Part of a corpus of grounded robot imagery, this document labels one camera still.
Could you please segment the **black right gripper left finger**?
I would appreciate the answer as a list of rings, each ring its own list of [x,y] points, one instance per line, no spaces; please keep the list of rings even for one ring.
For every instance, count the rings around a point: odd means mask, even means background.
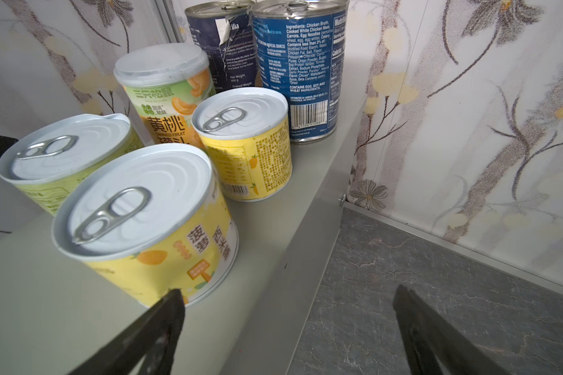
[[[185,321],[185,303],[178,289],[170,290],[72,374],[170,374]]]

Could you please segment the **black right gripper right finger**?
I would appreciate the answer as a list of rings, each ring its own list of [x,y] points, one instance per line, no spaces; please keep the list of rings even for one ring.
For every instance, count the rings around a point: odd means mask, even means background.
[[[412,374],[508,373],[402,284],[393,309]]]

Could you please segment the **green label can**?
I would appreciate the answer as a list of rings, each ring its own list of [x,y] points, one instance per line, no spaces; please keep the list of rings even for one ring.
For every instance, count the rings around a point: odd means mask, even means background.
[[[0,158],[0,178],[51,215],[98,168],[144,146],[124,114],[81,114],[47,125]]]

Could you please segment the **peach can white lid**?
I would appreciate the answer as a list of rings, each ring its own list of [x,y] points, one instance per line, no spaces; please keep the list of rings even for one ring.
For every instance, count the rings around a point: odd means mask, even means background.
[[[191,118],[215,94],[205,51],[186,43],[141,48],[117,60],[114,76],[156,144],[203,148]]]

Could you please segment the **small yellow label can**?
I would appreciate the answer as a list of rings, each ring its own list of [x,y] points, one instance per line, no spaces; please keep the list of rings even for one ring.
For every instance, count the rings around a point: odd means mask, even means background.
[[[262,87],[231,89],[197,106],[191,124],[227,198],[258,202],[289,183],[288,112],[284,95]]]

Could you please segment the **dark navy label can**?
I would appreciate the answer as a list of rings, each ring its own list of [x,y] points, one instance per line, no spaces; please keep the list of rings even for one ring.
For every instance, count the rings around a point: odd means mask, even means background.
[[[253,1],[214,1],[185,10],[192,40],[206,52],[217,92],[253,87],[258,77]]]

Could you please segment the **light blue label can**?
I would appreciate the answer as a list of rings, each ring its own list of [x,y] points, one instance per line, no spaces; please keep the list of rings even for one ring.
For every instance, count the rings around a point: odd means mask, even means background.
[[[250,13],[261,81],[289,103],[293,143],[330,136],[338,122],[347,1],[261,1]]]

